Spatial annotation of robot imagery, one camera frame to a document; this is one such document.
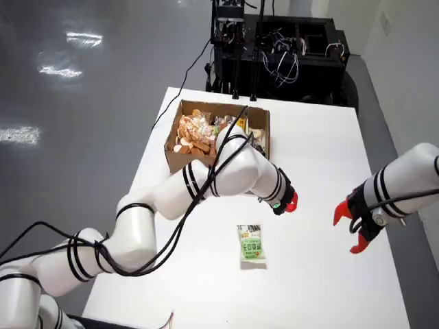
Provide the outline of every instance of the gray floor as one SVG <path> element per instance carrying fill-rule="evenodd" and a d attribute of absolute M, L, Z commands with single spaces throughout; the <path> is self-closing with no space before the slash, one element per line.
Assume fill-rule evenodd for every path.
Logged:
<path fill-rule="evenodd" d="M 309 16 L 308 1 L 290 8 Z M 205 0 L 0 2 L 0 249 L 38 220 L 67 232 L 112 232 L 116 203 L 131 184 L 166 88 L 180 85 L 209 26 Z M 187 88 L 204 89 L 208 56 Z M 376 171 L 396 152 L 362 59 L 352 56 L 348 71 Z M 8 132 L 13 138 L 4 140 L 6 129 L 17 130 Z M 37 132 L 37 143 L 19 143 Z M 420 221 L 409 222 L 388 229 L 407 313 L 412 328 L 437 328 L 439 275 Z M 60 241 L 44 229 L 39 234 L 11 255 Z M 83 284 L 61 297 L 61 306 L 80 315 L 90 289 Z M 367 308 L 361 299 L 359 307 Z"/>

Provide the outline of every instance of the table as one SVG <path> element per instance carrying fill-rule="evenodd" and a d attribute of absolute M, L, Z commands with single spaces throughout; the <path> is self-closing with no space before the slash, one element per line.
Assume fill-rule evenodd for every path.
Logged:
<path fill-rule="evenodd" d="M 178 92 L 168 88 L 163 111 Z M 83 317 L 136 328 L 409 328 L 392 254 L 382 232 L 360 255 L 348 220 L 333 210 L 370 176 L 353 108 L 183 90 L 180 99 L 251 104 L 271 112 L 271 161 L 299 195 L 280 217 L 255 198 L 210 198 L 188 218 L 172 257 L 141 278 L 103 273 Z M 151 133 L 132 188 L 169 175 L 163 145 L 178 101 Z M 267 269 L 239 265 L 237 224 L 260 223 Z M 156 216 L 158 248 L 177 221 Z"/>

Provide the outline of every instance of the cardboard box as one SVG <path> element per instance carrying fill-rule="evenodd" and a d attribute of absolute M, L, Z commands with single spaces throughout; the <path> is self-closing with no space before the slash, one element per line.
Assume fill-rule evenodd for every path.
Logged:
<path fill-rule="evenodd" d="M 241 112 L 243 105 L 202 103 L 199 101 L 182 100 L 178 106 L 174 122 L 172 123 L 171 132 L 165 143 L 165 155 L 171 173 L 176 173 L 195 159 L 201 160 L 206 166 L 212 164 L 213 158 L 210 156 L 204 156 L 201 158 L 193 154 L 178 154 L 174 152 L 180 118 L 182 115 L 191 115 L 192 111 L 196 108 L 202 112 L 213 113 L 213 115 L 217 117 L 225 117 L 226 115 L 236 117 Z M 253 108 L 249 106 L 248 126 L 254 129 L 264 129 L 266 158 L 270 159 L 270 112 L 261 108 Z"/>

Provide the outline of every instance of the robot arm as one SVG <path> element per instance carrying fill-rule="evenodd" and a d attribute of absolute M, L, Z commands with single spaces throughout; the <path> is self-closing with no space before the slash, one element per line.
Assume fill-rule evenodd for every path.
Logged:
<path fill-rule="evenodd" d="M 219 134 L 217 149 L 226 138 L 227 130 Z M 246 138 L 244 131 L 234 126 L 216 168 L 242 147 Z M 112 259 L 125 271 L 137 270 L 153 259 L 157 255 L 155 213 L 158 211 L 169 220 L 179 218 L 208 177 L 209 170 L 199 160 L 194 160 L 162 184 L 132 191 L 123 197 L 117 206 L 115 230 L 103 242 Z M 267 202 L 276 215 L 292 212 L 297 207 L 297 194 L 288 177 L 249 144 L 218 172 L 202 201 L 212 196 L 238 195 L 248 191 Z M 75 236 L 90 243 L 104 240 L 92 228 L 81 230 Z M 57 297 L 103 271 L 115 271 L 95 248 L 80 246 L 73 239 L 61 245 L 66 244 L 67 248 L 60 251 L 20 259 L 0 267 L 0 295 L 9 296 L 13 301 L 0 306 L 0 328 L 34 328 L 42 288 Z"/>
<path fill-rule="evenodd" d="M 388 223 L 428 206 L 439 199 L 438 193 L 439 149 L 422 143 L 355 188 L 335 209 L 334 225 L 341 217 L 351 219 L 351 233 L 359 232 L 351 252 L 358 254 Z M 402 200 L 389 202 L 395 198 Z"/>

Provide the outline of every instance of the wire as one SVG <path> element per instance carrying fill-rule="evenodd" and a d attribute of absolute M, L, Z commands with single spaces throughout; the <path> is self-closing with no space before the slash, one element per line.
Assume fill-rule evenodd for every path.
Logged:
<path fill-rule="evenodd" d="M 180 222 L 176 226 L 176 228 L 175 228 L 174 232 L 172 233 L 171 237 L 169 238 L 168 242 L 157 253 L 157 255 L 155 255 L 155 257 L 153 257 L 151 260 L 149 260 L 146 264 L 144 264 L 139 269 L 134 270 L 134 271 L 125 271 L 124 269 L 122 269 L 115 262 L 115 260 L 111 257 L 110 253 L 108 252 L 108 249 L 102 243 L 103 241 L 95 241 L 94 243 L 91 243 L 90 241 L 84 240 L 84 239 L 82 239 L 82 238 L 80 238 L 78 236 L 72 236 L 70 234 L 67 234 L 67 233 L 65 233 L 65 232 L 55 228 L 51 224 L 48 224 L 48 223 L 46 223 L 44 221 L 38 221 L 36 223 L 33 223 L 30 227 L 28 227 L 9 246 L 7 246 L 5 248 L 5 250 L 0 254 L 0 258 L 3 257 L 9 250 L 11 250 L 12 247 L 14 247 L 28 232 L 30 232 L 30 230 L 32 230 L 36 226 L 45 226 L 45 227 L 49 228 L 50 230 L 53 230 L 54 232 L 56 232 L 59 235 L 63 236 L 64 238 L 69 239 L 69 242 L 67 244 L 59 245 L 59 246 L 57 246 L 55 248 L 52 248 L 52 249 L 47 249 L 47 250 L 43 250 L 43 251 L 40 251 L 40 252 L 32 252 L 30 254 L 26 254 L 26 255 L 10 258 L 8 260 L 4 260 L 4 261 L 0 262 L 0 266 L 2 266 L 4 264 L 7 264 L 7 263 L 10 263 L 12 261 L 16 261 L 16 260 L 20 260 L 20 259 L 24 259 L 24 258 L 29 258 L 29 257 L 33 257 L 33 256 L 42 256 L 42 255 L 45 255 L 45 254 L 51 254 L 53 252 L 64 250 L 64 249 L 67 249 L 67 248 L 71 247 L 72 246 L 71 242 L 75 241 L 77 243 L 78 247 L 92 247 L 92 248 L 94 248 L 95 251 L 97 252 L 97 256 L 99 256 L 99 255 L 102 256 L 107 261 L 107 263 L 113 268 L 115 273 L 118 273 L 121 276 L 144 276 L 146 274 L 152 273 L 153 271 L 156 271 L 159 267 L 161 267 L 167 261 L 167 259 L 174 252 L 174 250 L 175 250 L 175 248 L 177 246 L 178 240 L 180 238 L 180 235 L 181 235 L 181 232 L 182 232 L 182 229 L 183 229 L 183 225 L 185 224 L 185 221 L 186 221 L 187 217 L 191 214 L 192 210 L 198 205 L 198 203 L 202 199 L 202 197 L 203 197 L 204 193 L 207 191 L 207 189 L 212 185 L 212 183 L 215 182 L 215 179 L 216 179 L 217 175 L 226 167 L 226 165 L 231 160 L 233 160 L 235 158 L 235 156 L 237 156 L 241 152 L 241 150 L 248 144 L 250 139 L 253 138 L 253 133 L 251 133 L 247 137 L 245 142 L 242 143 L 241 146 L 238 147 L 227 159 L 225 159 L 225 161 L 219 166 L 219 168 L 217 170 L 215 170 L 215 167 L 218 164 L 218 161 L 220 159 L 220 154 L 221 154 L 225 144 L 228 141 L 228 137 L 230 135 L 230 132 L 231 132 L 232 128 L 235 126 L 236 122 L 238 121 L 238 119 L 241 117 L 241 115 L 244 113 L 244 111 L 246 109 L 248 109 L 248 106 L 244 106 L 242 108 L 241 112 L 237 115 L 235 120 L 230 125 L 230 127 L 229 127 L 229 129 L 228 129 L 228 131 L 227 131 L 227 133 L 226 133 L 226 135 L 224 137 L 224 140 L 223 140 L 222 144 L 219 147 L 217 156 L 215 157 L 215 160 L 213 162 L 213 166 L 209 168 L 208 178 L 207 178 L 206 182 L 201 187 L 199 193 L 192 200 L 191 204 L 189 205 L 188 209 L 186 210 L 185 215 L 183 216 L 183 218 L 180 220 Z M 170 244 L 174 240 L 174 238 L 175 238 L 174 244 L 172 245 L 172 247 L 171 247 L 170 251 L 168 252 L 168 254 L 159 262 L 159 264 L 153 266 L 150 269 L 147 269 L 148 267 L 150 267 L 152 265 L 152 263 L 154 263 L 158 259 L 158 257 L 160 257 L 166 251 L 166 249 L 170 246 Z"/>
<path fill-rule="evenodd" d="M 294 65 L 296 65 L 296 76 L 293 78 L 293 80 L 288 80 L 289 79 L 289 75 L 293 71 Z M 294 62 L 293 62 L 293 65 L 291 65 L 291 69 L 289 70 L 287 77 L 283 79 L 283 81 L 281 82 L 281 84 L 279 84 L 277 86 L 277 88 L 282 86 L 282 84 L 284 82 L 287 83 L 287 84 L 293 84 L 294 82 L 296 82 L 298 76 L 299 76 L 299 63 L 298 63 L 298 59 L 297 59 L 297 54 L 295 53 L 294 54 Z"/>
<path fill-rule="evenodd" d="M 303 56 L 307 53 L 307 43 L 303 38 L 300 38 L 300 43 L 302 44 L 302 56 Z"/>
<path fill-rule="evenodd" d="M 377 202 L 376 204 L 369 206 L 368 210 L 371 211 L 371 210 L 374 210 L 376 208 L 385 206 L 386 204 L 393 204 L 394 202 L 416 199 L 418 197 L 427 197 L 429 195 L 436 195 L 436 194 L 439 194 L 439 188 L 435 188 L 433 190 L 421 191 L 421 192 L 408 193 L 408 194 L 401 195 L 399 197 L 393 197 L 391 199 Z"/>
<path fill-rule="evenodd" d="M 333 47 L 333 46 L 335 46 L 336 48 L 338 48 L 338 46 L 342 46 L 343 47 L 342 54 L 340 55 L 340 57 L 343 57 L 343 55 L 344 55 L 344 45 L 341 42 L 330 43 L 328 45 L 328 47 L 326 48 L 326 50 L 324 51 L 324 56 L 325 57 L 328 56 L 328 54 L 327 54 L 328 53 L 328 49 L 329 49 L 329 47 Z"/>
<path fill-rule="evenodd" d="M 169 104 L 167 104 L 166 109 L 162 112 L 162 114 L 160 114 L 160 116 L 157 118 L 156 122 L 154 122 L 154 124 L 152 125 L 151 131 L 154 129 L 154 127 L 156 126 L 156 124 L 158 123 L 158 120 L 161 119 L 161 117 L 167 112 L 168 108 L 170 107 L 170 105 L 172 104 L 173 101 L 175 101 L 181 94 L 181 90 L 183 89 L 183 87 L 185 86 L 186 83 L 186 79 L 187 79 L 187 73 L 193 68 L 193 66 L 196 64 L 196 62 L 200 59 L 200 57 L 203 55 L 204 51 L 207 48 L 207 45 L 210 43 L 211 39 L 209 39 L 206 42 L 206 45 L 203 48 L 203 51 L 201 52 L 201 54 L 195 59 L 195 62 L 192 63 L 192 65 L 186 70 L 185 73 L 185 79 L 183 80 L 183 83 L 181 84 L 180 90 L 178 91 L 178 94 L 169 102 Z"/>
<path fill-rule="evenodd" d="M 283 53 L 283 56 L 281 58 L 281 61 L 279 62 L 279 65 L 277 66 L 277 70 L 276 71 L 279 71 L 279 69 L 281 67 L 281 64 L 282 64 L 282 61 L 283 61 L 283 58 L 285 57 L 286 54 L 287 54 L 287 51 L 285 53 Z"/>
<path fill-rule="evenodd" d="M 292 64 L 292 66 L 291 66 L 291 69 L 289 70 L 288 75 L 287 75 L 286 77 L 284 77 L 284 76 L 283 76 L 282 74 L 280 74 L 277 70 L 273 70 L 273 71 L 271 71 L 271 70 L 268 68 L 268 59 L 267 59 L 267 56 L 266 56 L 266 54 L 265 54 L 262 50 L 260 50 L 260 52 L 261 52 L 262 55 L 263 55 L 263 57 L 262 57 L 263 65 L 264 65 L 265 69 L 267 70 L 267 72 L 270 74 L 270 76 L 274 76 L 274 77 L 276 78 L 276 80 L 277 80 L 277 79 L 282 80 L 282 82 L 277 86 L 277 88 L 279 88 L 280 86 L 282 86 L 282 84 L 284 84 L 284 83 L 286 83 L 286 84 L 293 84 L 294 82 L 296 82 L 296 80 L 298 79 L 298 74 L 299 74 L 299 72 L 298 72 L 298 70 L 299 70 L 298 57 L 297 57 L 297 54 L 296 54 L 296 53 L 294 54 L 294 61 L 293 61 L 293 64 Z M 291 72 L 293 71 L 294 66 L 296 66 L 296 76 L 295 76 L 295 77 L 289 77 L 289 75 L 290 75 Z"/>
<path fill-rule="evenodd" d="M 258 7 L 256 7 L 255 5 L 250 5 L 247 1 L 244 1 L 244 3 L 247 5 L 247 6 L 249 6 L 250 8 L 253 8 L 253 9 L 258 9 Z"/>

